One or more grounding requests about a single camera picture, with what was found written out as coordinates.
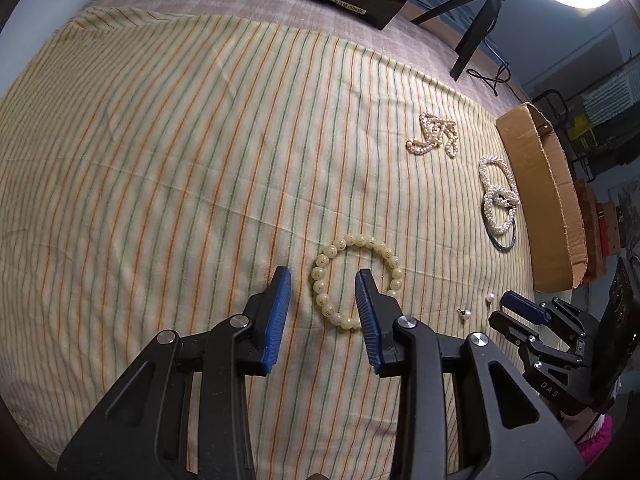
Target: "silver bolt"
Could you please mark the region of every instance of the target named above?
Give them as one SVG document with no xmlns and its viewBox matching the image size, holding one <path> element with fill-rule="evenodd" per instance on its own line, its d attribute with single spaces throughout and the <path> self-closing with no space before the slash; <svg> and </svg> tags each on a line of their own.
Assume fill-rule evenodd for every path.
<svg viewBox="0 0 640 480">
<path fill-rule="evenodd" d="M 229 323 L 234 328 L 244 328 L 249 324 L 249 318 L 243 314 L 238 314 L 237 316 L 233 316 Z"/>
<path fill-rule="evenodd" d="M 414 328 L 417 324 L 417 320 L 412 316 L 400 316 L 398 318 L 398 325 L 402 328 Z"/>
<path fill-rule="evenodd" d="M 489 344 L 489 338 L 485 336 L 482 332 L 473 332 L 469 339 L 476 346 L 487 346 Z"/>
<path fill-rule="evenodd" d="M 173 343 L 175 341 L 175 332 L 173 330 L 162 330 L 162 332 L 156 336 L 156 341 L 161 345 Z"/>
</svg>

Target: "tripod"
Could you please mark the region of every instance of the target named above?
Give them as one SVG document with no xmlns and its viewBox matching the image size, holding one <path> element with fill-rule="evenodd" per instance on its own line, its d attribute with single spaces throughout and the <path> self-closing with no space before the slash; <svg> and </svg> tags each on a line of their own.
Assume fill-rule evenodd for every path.
<svg viewBox="0 0 640 480">
<path fill-rule="evenodd" d="M 469 4 L 473 1 L 475 0 L 449 0 L 434 9 L 428 10 L 417 18 L 414 18 L 412 23 L 420 25 L 431 18 L 436 18 L 445 12 L 449 12 L 450 10 Z M 484 40 L 487 34 L 493 29 L 495 22 L 498 19 L 498 13 L 503 1 L 504 0 L 486 0 L 473 23 L 458 43 L 458 46 L 456 47 L 458 60 L 451 69 L 451 72 L 449 72 L 449 75 L 454 81 L 457 81 L 458 78 L 460 78 L 462 71 L 468 65 L 469 60 L 471 60 L 471 56 L 473 56 L 474 52 L 480 45 L 480 42 Z"/>
</svg>

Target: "striped fabric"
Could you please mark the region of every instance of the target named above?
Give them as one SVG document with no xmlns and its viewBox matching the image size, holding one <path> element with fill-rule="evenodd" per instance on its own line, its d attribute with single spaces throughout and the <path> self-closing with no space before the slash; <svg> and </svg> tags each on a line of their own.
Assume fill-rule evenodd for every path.
<svg viewBox="0 0 640 480">
<path fill-rule="evenodd" d="M 405 150 L 422 111 L 456 121 L 455 160 Z M 209 329 L 283 265 L 280 357 L 248 379 L 258 477 L 384 477 L 398 382 L 312 306 L 313 259 L 347 232 L 399 255 L 405 313 L 449 335 L 487 331 L 516 360 L 484 305 L 488 291 L 533 295 L 522 213 L 501 254 L 479 212 L 478 160 L 506 156 L 494 118 L 372 50 L 229 16 L 87 9 L 0 102 L 0 153 L 0 394 L 51 462 L 159 330 Z M 336 258 L 343 313 L 359 267 L 388 281 L 370 251 Z"/>
</svg>

